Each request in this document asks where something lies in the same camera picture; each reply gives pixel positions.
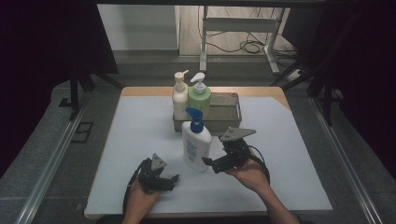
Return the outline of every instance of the lotion bottle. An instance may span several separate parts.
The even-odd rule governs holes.
[[[189,107],[199,109],[203,112],[203,118],[209,116],[210,97],[212,91],[203,83],[204,73],[197,73],[191,82],[197,82],[194,86],[189,87]]]
[[[186,112],[188,106],[189,86],[184,82],[184,75],[189,70],[175,73],[175,87],[172,93],[172,102],[174,107],[174,120],[189,120]]]
[[[181,125],[184,147],[184,161],[197,171],[207,170],[202,157],[209,156],[212,136],[202,121],[202,111],[191,107],[186,109],[192,121]]]

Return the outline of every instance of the human hand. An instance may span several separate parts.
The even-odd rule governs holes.
[[[260,189],[269,187],[269,183],[262,167],[255,161],[248,159],[242,167],[225,171],[227,175],[233,175],[243,186],[258,193]]]
[[[131,186],[125,218],[122,224],[139,223],[149,213],[159,196],[159,191],[153,191],[147,194],[139,180],[136,179]]]

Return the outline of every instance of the wooden table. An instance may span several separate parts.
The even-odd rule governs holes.
[[[210,87],[213,92],[237,92],[241,128],[256,129],[249,145],[264,156],[271,186],[293,213],[332,210],[326,192],[298,131],[283,91],[278,87]],[[236,179],[209,168],[197,172],[183,161],[181,133],[174,131],[171,87],[123,89],[105,149],[92,184],[85,216],[121,213],[126,185],[138,164],[153,153],[168,163],[162,177],[179,174],[173,191],[164,192],[149,217],[221,217],[262,215],[259,197]],[[214,137],[212,159],[224,156]]]

